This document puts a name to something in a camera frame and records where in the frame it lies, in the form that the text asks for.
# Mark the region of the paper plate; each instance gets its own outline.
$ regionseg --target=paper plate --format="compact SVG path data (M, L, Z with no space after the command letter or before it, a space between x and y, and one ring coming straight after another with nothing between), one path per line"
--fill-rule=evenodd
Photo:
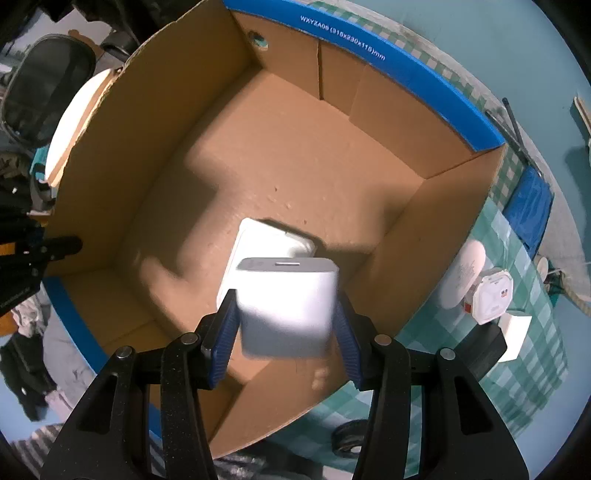
M45 165L45 178L52 187L59 185L72 146L86 128L90 114L100 96L115 76L116 72L112 69L104 70L93 76L78 90L61 116L56 133L51 139Z

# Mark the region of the blue gripper pad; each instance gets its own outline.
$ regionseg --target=blue gripper pad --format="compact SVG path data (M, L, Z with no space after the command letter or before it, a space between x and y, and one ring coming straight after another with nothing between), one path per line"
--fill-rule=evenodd
M222 314L223 318L217 327L217 335L211 348L210 366L207 373L207 383L210 388L215 388L218 382L226 375L232 347L238 333L240 325L240 312L236 304L235 291L228 291L220 309L216 315L214 323L217 323L217 316Z
M347 376L355 384L355 388L359 389L363 381L361 348L357 343L349 319L345 315L345 309L340 301L337 302L333 313L333 329L339 343L340 354L343 357Z

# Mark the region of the black mesh chair back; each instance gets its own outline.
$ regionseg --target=black mesh chair back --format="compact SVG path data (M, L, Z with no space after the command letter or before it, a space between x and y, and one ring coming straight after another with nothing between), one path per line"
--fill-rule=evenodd
M0 105L4 131L26 148L47 145L95 66L95 54L84 42L66 35L38 40L14 73Z

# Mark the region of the white power adapter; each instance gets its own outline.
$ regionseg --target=white power adapter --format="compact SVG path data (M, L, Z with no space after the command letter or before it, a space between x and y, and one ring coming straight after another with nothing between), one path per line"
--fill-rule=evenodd
M315 250L314 242L308 238L252 218L243 219L217 292L217 308L230 288L238 288L236 268L245 258L312 257Z
M327 258L246 258L236 268L246 355L326 356L339 267Z

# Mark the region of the green checkered tablecloth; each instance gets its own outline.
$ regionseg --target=green checkered tablecloth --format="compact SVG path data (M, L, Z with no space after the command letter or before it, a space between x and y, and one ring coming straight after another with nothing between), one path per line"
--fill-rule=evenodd
M567 374L567 359L550 299L535 266L509 223L488 198L470 237L486 249L485 268L503 267L514 281L511 310L532 316L518 359L495 365L480 382L509 430L517 437L544 408L552 392ZM455 347L476 324L462 306L442 310L432 299L407 323L397 340L408 348L435 353L443 346ZM413 387L407 476L418 471L421 442L421 390ZM367 418L372 392L359 392L351 382L313 408L301 419L280 430L271 440L292 452L324 465L353 471L354 460L332 454L330 434L350 420Z
M342 8L347 3L341 0L299 1L358 24L410 53L447 79L480 111L485 108L495 109L500 105L498 101L493 105L483 93L478 93L482 90L461 66L455 71L450 66L454 63L445 59L444 54L437 58L434 54L436 48L430 49L432 45L426 46L424 39L399 24L393 26L394 22L388 21L379 23L379 16L364 18ZM532 315L519 358L497 364L480 382L514 437L529 425L536 412L544 408L567 375L566 354L554 322L550 299L521 241L501 213L523 171L523 163L508 148L491 185L489 198L470 233L470 238L480 240L486 248L485 268L504 267L513 276L514 297L510 309ZM429 298L397 339L409 348L435 352L442 346L457 345L474 325L474 320L464 314L461 307L440 310ZM411 397L406 476L418 471L422 425L420 387L412 388ZM355 460L342 459L332 453L330 435L337 426L347 421L367 418L371 399L372 392L359 392L349 382L305 416L271 436L271 440L324 465L353 471Z

